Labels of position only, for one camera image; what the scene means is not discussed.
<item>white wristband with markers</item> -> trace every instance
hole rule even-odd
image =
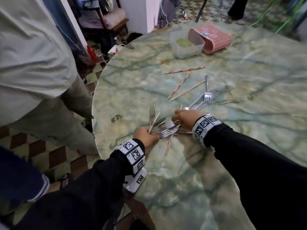
[[[222,122],[212,115],[204,115],[195,123],[192,133],[193,138],[198,140],[205,147],[204,138],[214,126],[220,125]]]
[[[121,151],[132,165],[133,175],[125,176],[123,186],[131,193],[135,193],[147,175],[147,170],[143,168],[145,165],[144,152],[133,139],[121,143],[116,150]]]

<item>marble pattern surface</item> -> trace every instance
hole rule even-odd
[[[108,63],[93,100],[100,156],[108,158],[116,145],[148,124],[150,105],[161,112],[160,117],[170,118],[181,103],[188,106],[205,90],[201,85],[168,101],[187,72],[164,73],[205,65],[193,71],[177,93],[208,74],[209,88],[216,88],[219,96],[205,112],[307,166],[307,47],[262,28],[217,23],[231,34],[227,49],[174,57],[170,32],[194,26],[173,25],[144,35],[131,43],[135,49],[121,50]],[[116,115],[123,117],[111,122]],[[160,140],[146,149],[148,175],[136,194],[156,229],[255,229],[240,203],[236,183],[211,152],[190,136],[175,137],[165,157],[166,146],[167,141]]]

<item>black sleeve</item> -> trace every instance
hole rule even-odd
[[[145,151],[144,144],[133,139]],[[20,230],[101,230],[122,196],[132,166],[119,150],[97,161],[63,189],[44,195],[13,228]]]
[[[306,167],[224,123],[204,143],[235,179],[256,229],[307,229]]]

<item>beige shirt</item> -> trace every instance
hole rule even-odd
[[[65,92],[77,78],[71,50],[42,0],[0,1],[0,126]]]

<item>hand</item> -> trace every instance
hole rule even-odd
[[[197,110],[175,110],[175,115],[172,116],[172,121],[181,121],[180,125],[184,129],[192,131],[196,120],[202,116]]]
[[[140,127],[133,134],[133,139],[139,139],[142,141],[145,147],[152,145],[154,142],[160,139],[159,136],[148,134],[147,131],[147,127]]]

